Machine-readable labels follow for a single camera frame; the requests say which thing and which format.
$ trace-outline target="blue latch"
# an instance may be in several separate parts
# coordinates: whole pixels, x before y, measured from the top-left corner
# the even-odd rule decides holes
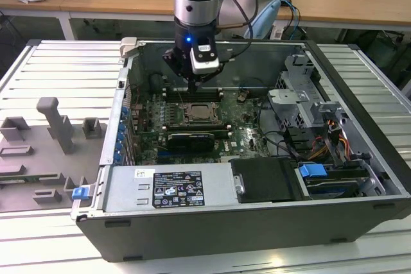
[[[124,135],[120,132],[117,133],[117,140],[123,141],[124,140]]]
[[[121,141],[116,142],[116,145],[114,146],[114,149],[116,151],[120,151],[121,149],[123,149],[123,144],[121,143]]]
[[[89,190],[90,189],[88,187],[76,187],[73,189],[71,197],[73,200],[88,200]]]
[[[304,164],[299,169],[303,178],[306,176],[328,176],[322,164]]]
[[[126,130],[126,126],[120,123],[118,125],[118,130],[121,131],[121,132],[124,132]]]

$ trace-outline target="desk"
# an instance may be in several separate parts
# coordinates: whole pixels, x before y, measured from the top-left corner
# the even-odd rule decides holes
[[[293,0],[301,11],[301,26],[367,30],[411,31],[410,0]],[[172,21],[173,0],[47,0],[24,4],[0,0],[7,15],[55,17],[64,36],[74,40],[69,20],[119,19]],[[278,20],[290,19],[288,8],[281,8]]]

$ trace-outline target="silver metal panel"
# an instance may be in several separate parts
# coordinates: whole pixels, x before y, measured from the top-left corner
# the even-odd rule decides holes
[[[321,51],[323,53],[352,53],[351,48],[349,48],[347,45],[335,45],[335,44],[330,44],[329,47],[327,47],[326,44],[321,44]]]
[[[369,72],[363,65],[335,65],[334,68],[338,72]]]
[[[411,105],[403,98],[400,91],[381,73],[381,71],[360,52],[351,51],[348,56],[347,46],[322,47],[321,50],[356,95],[360,103],[410,165],[411,155]],[[349,59],[344,64],[342,58]],[[324,90],[331,100],[336,100],[325,80],[321,80]]]
[[[24,109],[33,108],[39,102],[38,98],[34,99],[2,99],[0,100],[0,109]],[[112,98],[82,98],[82,108],[111,107]],[[78,107],[78,98],[60,98],[58,99],[59,108],[76,108]]]
[[[327,94],[332,94],[333,91],[328,87],[328,85],[325,85],[322,83],[322,86],[324,88],[324,90],[326,91]],[[385,87],[356,87],[356,86],[352,86],[350,87],[351,91],[353,92],[353,94],[390,94],[392,95],[392,93],[390,92],[390,90],[388,90]]]
[[[50,88],[114,88],[117,80],[13,80],[8,83],[11,89],[50,89]]]
[[[104,261],[67,214],[2,219],[0,226],[2,274],[75,273],[78,269],[112,274],[411,271],[411,217],[382,223],[353,243],[117,264]]]
[[[114,89],[82,89],[73,91],[72,89],[8,89],[1,93],[1,98],[41,98],[42,96],[56,96],[58,98],[112,98]]]
[[[358,57],[352,53],[347,53],[347,52],[343,52],[343,53],[326,53],[324,52],[324,55],[327,58],[331,58],[331,59],[358,59]]]
[[[117,72],[20,72],[18,80],[116,80]]]
[[[46,42],[45,40],[42,41],[37,48],[39,50],[59,50],[59,51],[66,51],[66,50],[97,50],[97,51],[117,51],[119,47],[119,43],[113,44],[100,44],[100,41],[96,41],[93,43],[85,44],[84,41],[80,41],[80,44],[56,44],[56,43],[43,43]]]
[[[118,44],[120,46],[120,41],[70,41],[70,40],[42,40],[42,44],[61,44],[61,45],[68,45],[68,44],[78,44],[78,45],[84,45],[84,44]]]
[[[369,113],[373,112],[407,112],[406,108],[400,103],[363,103],[363,106]]]
[[[118,64],[119,57],[33,57],[29,64]]]
[[[48,125],[36,105],[42,96],[55,96],[60,114],[72,124],[85,117],[108,123],[122,68],[119,42],[46,40],[27,47],[22,55],[27,56],[0,93],[0,121],[23,116],[29,125]]]
[[[27,64],[25,65],[21,72],[62,72],[62,71],[67,71],[67,72],[76,72],[76,71],[81,71],[81,72],[93,72],[93,71],[98,71],[98,72],[105,72],[105,71],[112,71],[112,72],[118,72],[123,65],[118,65],[118,64],[112,64],[112,65],[92,65],[92,64],[61,64],[61,65],[54,65],[54,64]]]
[[[151,169],[153,173],[201,171],[206,206],[238,204],[230,163],[127,166],[113,169],[107,205],[104,208],[106,212],[156,210],[152,206],[153,175],[146,178],[135,177],[136,169]],[[141,184],[148,185],[149,189],[139,190]],[[148,199],[148,204],[138,205],[138,199]]]
[[[356,80],[356,79],[361,79],[361,80],[376,80],[377,77],[371,73],[371,72],[343,72],[339,71],[341,77],[347,81],[347,80]]]
[[[332,65],[362,65],[360,59],[329,59]]]

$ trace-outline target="warning label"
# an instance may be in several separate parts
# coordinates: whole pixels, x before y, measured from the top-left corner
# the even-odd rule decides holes
[[[195,207],[204,204],[201,171],[153,175],[153,207]]]

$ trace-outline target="metal bracket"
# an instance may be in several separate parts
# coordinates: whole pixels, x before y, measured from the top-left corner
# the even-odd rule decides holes
[[[308,102],[307,94],[304,91],[294,91],[290,89],[273,89],[269,95],[275,104],[297,104]]]

